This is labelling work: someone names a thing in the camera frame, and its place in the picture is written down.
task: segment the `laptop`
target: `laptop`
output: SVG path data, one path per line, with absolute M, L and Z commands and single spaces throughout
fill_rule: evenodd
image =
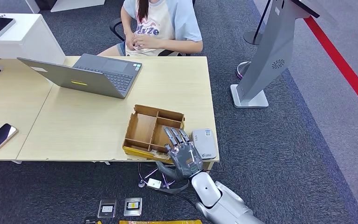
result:
M 83 54 L 73 67 L 18 60 L 64 88 L 124 99 L 142 68 L 141 63 Z

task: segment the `logo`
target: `logo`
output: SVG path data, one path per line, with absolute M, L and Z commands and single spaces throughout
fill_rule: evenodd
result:
M 280 69 L 285 64 L 285 60 L 279 59 L 272 63 L 271 67 L 273 69 Z
M 148 34 L 148 35 L 158 35 L 160 33 L 157 23 L 153 20 L 142 20 L 137 26 L 136 34 Z

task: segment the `white box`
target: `white box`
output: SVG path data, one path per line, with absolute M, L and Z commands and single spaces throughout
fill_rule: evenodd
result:
M 16 23 L 0 37 L 0 58 L 63 64 L 65 54 L 40 14 L 2 14 Z

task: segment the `office chair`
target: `office chair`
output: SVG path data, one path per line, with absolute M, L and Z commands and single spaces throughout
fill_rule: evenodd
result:
M 117 18 L 109 25 L 109 28 L 120 40 L 125 41 L 125 39 L 116 31 L 116 27 L 120 24 L 122 24 L 121 18 Z M 163 50 L 161 53 L 158 54 L 158 56 L 168 56 L 173 52 L 174 51 L 172 50 Z

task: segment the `gray kiosk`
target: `gray kiosk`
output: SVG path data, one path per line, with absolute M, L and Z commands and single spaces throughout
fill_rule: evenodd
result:
M 296 19 L 334 18 L 314 0 L 272 0 L 271 11 L 253 62 L 242 62 L 237 73 L 239 84 L 230 86 L 236 108 L 268 107 L 263 89 L 291 63 Z

